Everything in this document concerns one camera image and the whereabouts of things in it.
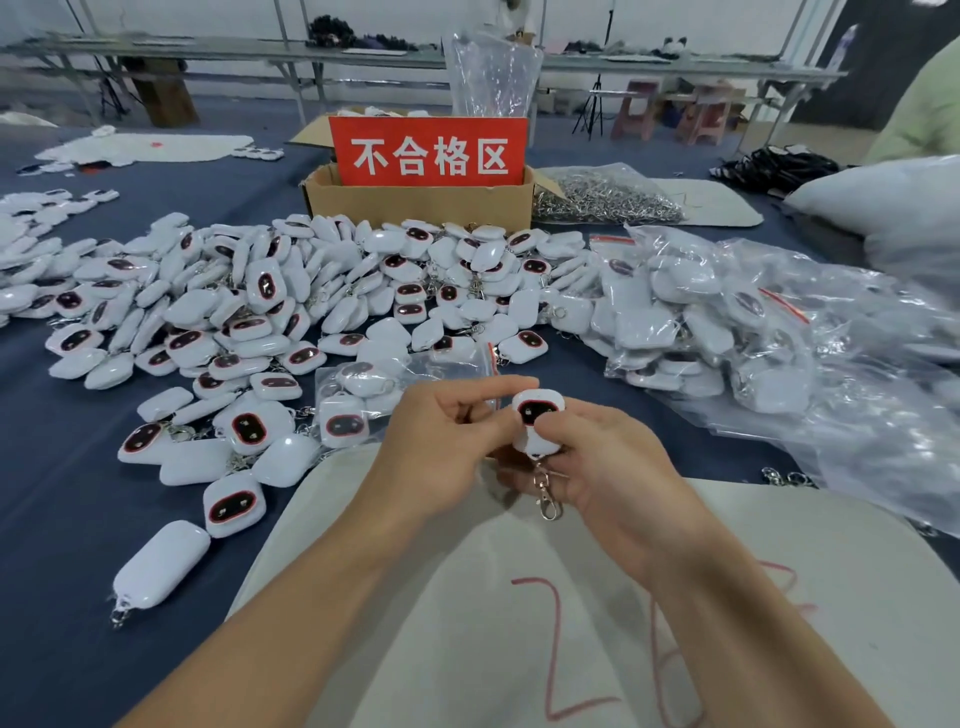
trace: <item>white wall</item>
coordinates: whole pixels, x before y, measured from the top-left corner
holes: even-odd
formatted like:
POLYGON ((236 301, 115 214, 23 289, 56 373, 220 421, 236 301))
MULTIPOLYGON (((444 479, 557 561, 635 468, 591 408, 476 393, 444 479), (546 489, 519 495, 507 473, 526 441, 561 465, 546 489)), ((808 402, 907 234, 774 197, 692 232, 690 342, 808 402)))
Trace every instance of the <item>white wall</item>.
MULTIPOLYGON (((540 28, 540 4, 533 0, 528 28, 540 28)), ((607 27, 607 10, 611 0, 546 0, 547 20, 544 38, 551 40, 584 39, 602 43, 607 27)), ((687 36, 688 47, 701 52, 777 53, 790 27, 801 0, 615 0, 616 7, 611 40, 624 40, 631 45, 654 47, 665 36, 687 36)), ((76 32, 76 24, 62 0, 7 0, 13 5, 18 23, 28 33, 45 30, 76 32)), ((94 19, 102 33, 144 31, 174 36, 235 36, 279 38, 272 0, 88 0, 94 19)), ((788 57, 799 60, 816 35, 829 0, 810 0, 802 23, 808 33, 788 49, 788 57)), ((290 38, 304 39, 300 3, 280 0, 287 33, 290 38)), ((493 0, 306 0, 308 17, 330 13, 343 18, 358 35, 386 33, 413 42, 439 42, 452 29, 468 21, 492 19, 493 0)), ((191 61, 191 69, 225 75, 277 75, 276 70, 259 61, 201 62, 191 61)), ((311 77, 309 64, 298 71, 311 77)), ((387 70, 328 66, 327 78, 396 79, 445 81, 443 71, 387 70)), ((595 77, 586 75, 547 74, 545 85, 589 88, 595 77)), ((623 88, 626 77, 605 79, 607 88, 623 88)), ((0 78, 0 84, 12 83, 0 78)), ((38 85, 37 77, 19 77, 19 83, 38 85)), ((47 85, 58 82, 45 82, 47 85)), ((242 85, 237 83, 191 82, 191 90, 199 93, 225 93, 260 97, 292 96, 284 85, 242 85)), ((314 92, 307 91, 308 96, 314 92)), ((445 92, 409 91, 347 86, 327 86, 326 95, 335 101, 371 100, 382 103, 428 104, 448 103, 445 92)))

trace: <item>red handwritten number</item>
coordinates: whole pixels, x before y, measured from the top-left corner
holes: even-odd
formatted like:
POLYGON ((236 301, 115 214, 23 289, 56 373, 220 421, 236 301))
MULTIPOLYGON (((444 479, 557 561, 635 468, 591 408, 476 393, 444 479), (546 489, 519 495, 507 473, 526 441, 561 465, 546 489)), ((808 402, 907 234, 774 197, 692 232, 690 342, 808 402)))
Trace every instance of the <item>red handwritten number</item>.
POLYGON ((562 710, 554 712, 553 710, 553 681, 557 673, 557 651, 560 646, 560 623, 561 623, 561 606, 560 606, 560 592, 557 591, 557 588, 547 579, 540 578, 538 576, 527 576, 520 579, 511 579, 511 584, 518 586, 520 584, 543 584, 550 588, 550 591, 553 592, 553 603, 554 603, 554 621, 553 621, 553 646, 550 648, 550 666, 547 670, 546 676, 546 699, 543 702, 543 713, 546 719, 551 723, 556 723, 564 718, 574 716, 577 713, 582 711, 589 710, 590 708, 596 708, 598 705, 603 705, 605 703, 620 703, 623 702, 620 698, 614 696, 608 697, 595 697, 591 700, 584 700, 581 703, 576 705, 571 705, 569 708, 563 708, 562 710))
MULTIPOLYGON (((797 586, 799 577, 793 569, 790 569, 790 567, 786 567, 783 564, 775 564, 772 561, 759 561, 758 563, 765 569, 781 571, 790 577, 786 584, 780 589, 785 595, 789 595, 793 588, 797 586)), ((680 649, 675 648, 660 654, 660 643, 657 640, 657 616, 660 613, 660 608, 657 606, 657 602, 655 601, 651 601, 650 607, 653 610, 653 614, 650 617, 650 650, 653 658, 654 691, 657 693, 657 711, 660 713, 660 720, 663 722, 663 725, 665 725, 666 728, 700 728, 704 720, 707 719, 707 716, 703 712, 701 712, 689 723, 682 726, 673 723, 670 720, 670 715, 667 713, 666 700, 663 696, 662 673, 671 660, 680 657, 680 649)), ((817 611, 816 604, 797 604, 796 607, 797 610, 805 617, 817 611)))

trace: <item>hand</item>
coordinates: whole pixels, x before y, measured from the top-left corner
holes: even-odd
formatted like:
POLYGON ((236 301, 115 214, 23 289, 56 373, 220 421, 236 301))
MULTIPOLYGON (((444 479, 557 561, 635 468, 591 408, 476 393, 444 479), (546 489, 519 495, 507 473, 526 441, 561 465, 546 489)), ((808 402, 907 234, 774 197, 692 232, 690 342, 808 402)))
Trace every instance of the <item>hand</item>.
POLYGON ((396 406, 358 496, 418 519, 453 507, 467 495, 480 461, 523 429, 512 407, 494 411, 485 400, 537 386, 532 376, 414 384, 396 406))
MULTIPOLYGON (((537 417, 539 435, 564 450, 546 458, 550 490, 572 504, 600 546, 649 588, 652 559, 682 548, 713 516, 643 423, 612 407, 567 399, 564 412, 537 417)), ((497 476, 538 495, 530 461, 512 448, 496 455, 497 476)))

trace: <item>right hand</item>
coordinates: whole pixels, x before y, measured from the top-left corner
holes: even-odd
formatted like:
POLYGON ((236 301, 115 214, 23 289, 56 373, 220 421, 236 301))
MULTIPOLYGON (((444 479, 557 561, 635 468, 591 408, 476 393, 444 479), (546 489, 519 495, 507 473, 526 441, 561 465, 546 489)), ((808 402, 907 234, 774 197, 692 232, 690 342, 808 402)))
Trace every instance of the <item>right hand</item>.
MULTIPOLYGON (((551 493, 573 505, 617 565, 649 589, 652 562, 698 540, 715 518, 649 427, 612 407, 565 402, 564 412, 540 415, 534 424, 564 446, 543 462, 551 493)), ((496 458, 500 482, 538 495, 525 455, 504 448, 496 458)))

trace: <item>table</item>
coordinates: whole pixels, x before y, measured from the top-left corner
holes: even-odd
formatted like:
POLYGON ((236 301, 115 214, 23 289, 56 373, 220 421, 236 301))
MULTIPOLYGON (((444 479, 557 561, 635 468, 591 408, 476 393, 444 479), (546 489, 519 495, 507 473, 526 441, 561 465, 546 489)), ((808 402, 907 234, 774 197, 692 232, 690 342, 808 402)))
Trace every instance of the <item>table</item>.
MULTIPOLYGON (((80 133, 31 128, 0 135, 0 158, 6 162, 0 194, 59 186, 75 194, 120 190, 119 200, 57 228, 66 241, 91 235, 127 240, 171 210, 189 214, 198 225, 269 222, 302 211, 297 183, 328 154, 288 146, 287 157, 276 163, 238 158, 190 165, 137 163, 73 179, 12 174, 36 151, 80 133)), ((279 146, 283 140, 259 133, 257 141, 279 146)), ((644 145, 638 153, 652 146, 644 145)), ((530 157, 539 166, 615 160, 602 158, 604 154, 618 153, 534 151, 530 157)), ((702 159, 684 152, 626 161, 651 177, 706 174, 702 159)), ((767 216, 759 228, 696 232, 714 240, 747 234, 803 250, 789 221, 765 199, 751 202, 767 216)), ((203 522, 203 486, 167 488, 157 480, 156 467, 125 465, 115 457, 138 425, 136 406, 185 380, 137 372, 119 387, 87 392, 80 382, 47 376, 46 368, 55 360, 42 348, 49 331, 42 322, 23 320, 0 331, 0 411, 6 422, 0 458, 9 467, 0 488, 0 724, 102 728, 221 623, 292 491, 265 488, 269 510, 263 521, 214 542, 166 602, 113 631, 108 597, 117 570, 165 523, 203 522)), ((772 446, 719 439, 690 425, 647 394, 602 378, 602 358, 584 345, 552 331, 545 336, 552 349, 547 356, 507 371, 539 376, 546 387, 627 410, 661 437, 683 475, 758 482, 765 466, 784 473, 793 468, 789 457, 772 446)), ((307 336, 317 337, 316 330, 307 336)), ((304 389, 310 380, 301 378, 304 389)), ((312 401, 312 392, 304 401, 312 401)), ((931 543, 960 573, 960 542, 931 543)))
MULTIPOLYGON (((43 72, 49 75, 65 76, 80 91, 84 104, 94 123, 100 123, 96 106, 86 96, 82 78, 102 78, 106 73, 113 76, 135 77, 144 80, 160 78, 157 74, 129 73, 123 71, 118 62, 122 56, 142 58, 171 58, 192 61, 249 61, 263 60, 274 65, 287 83, 294 89, 300 122, 306 125, 303 111, 303 89, 313 85, 322 103, 325 103, 324 84, 353 85, 391 85, 399 87, 436 87, 449 88, 447 84, 423 82, 368 82, 350 79, 325 79, 324 64, 349 66, 375 66, 381 68, 419 68, 442 70, 446 68, 444 56, 439 51, 423 50, 408 53, 405 56, 377 56, 347 53, 337 48, 317 48, 302 40, 271 40, 264 38, 230 37, 191 37, 160 38, 155 36, 51 36, 33 38, 0 49, 0 53, 19 58, 40 59, 44 68, 22 68, 26 72, 43 72), (77 69, 71 60, 76 56, 102 56, 107 59, 110 71, 83 71, 77 69), (310 62, 314 78, 307 85, 298 75, 296 63, 310 62)), ((717 61, 701 60, 695 56, 681 57, 671 62, 653 61, 610 61, 603 54, 584 55, 547 55, 543 59, 541 72, 614 74, 625 76, 643 76, 665 78, 684 76, 694 81, 698 79, 751 79, 758 83, 758 94, 751 101, 754 111, 751 121, 756 120, 761 106, 774 106, 778 109, 770 138, 780 128, 784 115, 792 110, 814 88, 825 88, 847 74, 842 71, 827 71, 814 66, 794 66, 783 61, 717 61), (767 98, 771 87, 782 95, 781 102, 767 98)), ((223 80, 216 74, 183 74, 183 78, 197 80, 223 80)), ((230 80, 247 80, 254 83, 271 83, 276 78, 265 77, 229 77, 230 80)), ((613 92, 620 96, 629 96, 626 92, 613 92)), ((531 107, 531 142, 537 119, 537 105, 531 107)))

